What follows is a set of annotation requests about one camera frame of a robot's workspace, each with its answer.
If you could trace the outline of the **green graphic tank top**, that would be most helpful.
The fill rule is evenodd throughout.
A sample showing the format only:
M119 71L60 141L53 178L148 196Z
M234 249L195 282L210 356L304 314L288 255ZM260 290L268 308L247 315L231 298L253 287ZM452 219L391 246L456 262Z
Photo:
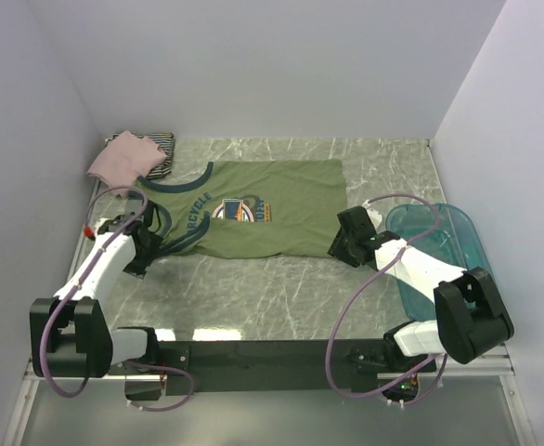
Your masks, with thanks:
M325 257L347 206L336 159L210 162L186 184L137 185L172 218L161 256Z

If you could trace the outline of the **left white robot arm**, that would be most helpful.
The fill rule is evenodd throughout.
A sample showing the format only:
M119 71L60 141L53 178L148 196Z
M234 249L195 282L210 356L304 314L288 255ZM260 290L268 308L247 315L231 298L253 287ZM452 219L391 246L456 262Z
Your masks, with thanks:
M162 242L153 222L171 226L158 205L139 200L126 213L104 221L81 267L50 298L36 299L29 311L32 368L44 375L41 354L51 376L100 378L114 364L128 361L139 373L154 371L161 360L155 330L124 327L110 330L101 305L118 277L146 274Z

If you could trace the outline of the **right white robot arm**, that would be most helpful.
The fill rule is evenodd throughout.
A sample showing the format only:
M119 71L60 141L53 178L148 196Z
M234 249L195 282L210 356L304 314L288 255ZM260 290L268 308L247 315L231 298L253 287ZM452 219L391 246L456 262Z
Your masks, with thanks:
M434 306L432 320L411 321L384 336L382 359L387 367L402 371L417 356L439 354L467 364L514 336L510 314L486 269L448 264L391 231L378 232L362 206L342 211L337 218L340 228L331 256L393 276Z

